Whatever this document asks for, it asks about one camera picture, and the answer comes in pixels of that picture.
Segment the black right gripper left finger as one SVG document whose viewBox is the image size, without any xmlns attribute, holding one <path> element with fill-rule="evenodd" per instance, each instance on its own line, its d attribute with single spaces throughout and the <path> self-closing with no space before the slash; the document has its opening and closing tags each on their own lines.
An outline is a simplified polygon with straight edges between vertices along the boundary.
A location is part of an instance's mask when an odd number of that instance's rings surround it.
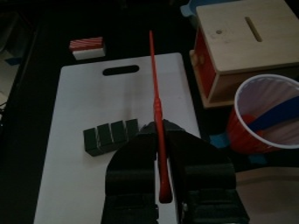
<svg viewBox="0 0 299 224">
<path fill-rule="evenodd" d="M 100 224 L 158 224 L 157 145 L 155 124 L 150 122 L 111 158 Z"/>
</svg>

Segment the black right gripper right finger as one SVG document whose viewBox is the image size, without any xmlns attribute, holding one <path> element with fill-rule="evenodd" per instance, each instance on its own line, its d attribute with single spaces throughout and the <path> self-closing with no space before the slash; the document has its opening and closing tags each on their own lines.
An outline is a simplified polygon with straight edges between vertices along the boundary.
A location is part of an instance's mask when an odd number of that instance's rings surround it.
<svg viewBox="0 0 299 224">
<path fill-rule="evenodd" d="M 179 224 L 249 224 L 229 156 L 163 121 Z"/>
</svg>

